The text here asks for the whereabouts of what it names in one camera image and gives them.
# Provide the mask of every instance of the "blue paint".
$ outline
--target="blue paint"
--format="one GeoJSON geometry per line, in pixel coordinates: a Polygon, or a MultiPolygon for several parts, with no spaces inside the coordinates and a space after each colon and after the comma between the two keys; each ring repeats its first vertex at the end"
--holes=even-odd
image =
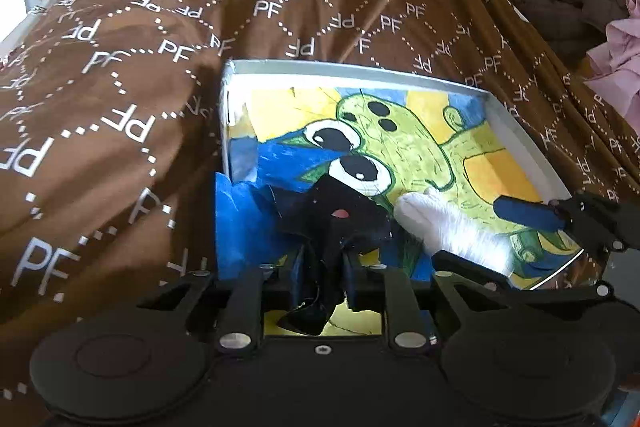
{"type": "Polygon", "coordinates": [[[232,185],[216,172],[216,256],[219,279],[234,279],[246,266],[274,264],[298,247],[293,237],[276,231],[279,216],[269,187],[232,185]]]}
{"type": "Polygon", "coordinates": [[[550,206],[506,196],[500,196],[494,201],[494,213],[500,219],[545,232],[564,230],[566,225],[564,219],[557,216],[550,206]]]}
{"type": "Polygon", "coordinates": [[[230,140],[228,155],[233,182],[255,183],[258,177],[258,139],[248,136],[230,140]]]}
{"type": "Polygon", "coordinates": [[[398,240],[396,239],[395,241],[386,241],[378,249],[378,256],[380,257],[380,263],[386,264],[387,266],[399,267],[400,254],[398,252],[398,240]]]}
{"type": "Polygon", "coordinates": [[[398,105],[406,106],[407,91],[398,89],[359,89],[357,87],[336,87],[335,90],[341,97],[347,98],[352,94],[368,94],[376,96],[381,100],[387,100],[388,102],[395,102],[398,105]]]}
{"type": "Polygon", "coordinates": [[[460,112],[465,129],[477,127],[486,120],[486,112],[484,111],[482,100],[476,96],[451,93],[449,95],[449,105],[460,112]]]}
{"type": "Polygon", "coordinates": [[[312,184],[299,181],[302,174],[344,155],[343,152],[315,146],[298,147],[280,143],[283,139],[301,135],[302,131],[293,131],[258,144],[258,185],[275,185],[305,192],[312,184]]]}
{"type": "Polygon", "coordinates": [[[411,274],[411,279],[418,281],[430,281],[432,273],[433,265],[431,264],[431,257],[424,254],[420,256],[420,259],[418,259],[414,272],[411,274]]]}

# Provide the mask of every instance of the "colorful fabric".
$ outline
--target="colorful fabric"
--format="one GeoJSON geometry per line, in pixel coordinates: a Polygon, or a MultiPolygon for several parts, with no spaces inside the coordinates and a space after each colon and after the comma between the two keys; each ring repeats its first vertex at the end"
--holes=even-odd
{"type": "Polygon", "coordinates": [[[586,84],[640,134],[640,0],[628,0],[629,18],[607,25],[607,42],[590,50],[596,77],[586,84]]]}
{"type": "Polygon", "coordinates": [[[57,0],[0,72],[3,425],[46,416],[29,385],[44,336],[215,268],[230,57],[490,90],[570,190],[639,199],[638,135],[507,0],[57,0]]]}

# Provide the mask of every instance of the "yellow paint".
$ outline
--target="yellow paint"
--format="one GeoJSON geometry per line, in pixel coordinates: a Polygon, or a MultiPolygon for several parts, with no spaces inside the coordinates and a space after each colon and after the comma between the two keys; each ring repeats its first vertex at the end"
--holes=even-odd
{"type": "Polygon", "coordinates": [[[406,107],[424,124],[436,142],[444,143],[454,134],[442,116],[442,111],[449,105],[449,94],[438,91],[409,91],[406,96],[406,107]]]}
{"type": "Polygon", "coordinates": [[[466,159],[465,171],[475,192],[487,203],[499,196],[540,201],[527,175],[505,149],[466,159]]]}
{"type": "Polygon", "coordinates": [[[380,262],[380,250],[374,250],[360,256],[360,264],[363,266],[371,266],[380,262]]]}
{"type": "MultiPolygon", "coordinates": [[[[284,311],[274,310],[264,314],[264,334],[265,335],[299,335],[293,331],[283,330],[276,323],[285,314],[284,311]]],[[[380,335],[380,314],[372,311],[352,312],[347,307],[347,302],[343,302],[335,307],[334,314],[331,315],[331,322],[328,323],[321,337],[344,337],[350,335],[380,335]]]]}
{"type": "Polygon", "coordinates": [[[249,118],[258,141],[265,142],[302,129],[313,121],[335,120],[335,107],[339,101],[340,94],[326,87],[254,89],[249,118]]]}
{"type": "Polygon", "coordinates": [[[514,273],[509,276],[509,279],[511,280],[513,285],[520,290],[526,290],[528,288],[531,288],[534,284],[540,282],[540,277],[535,277],[533,279],[524,279],[523,277],[520,277],[519,275],[516,275],[514,273]]]}

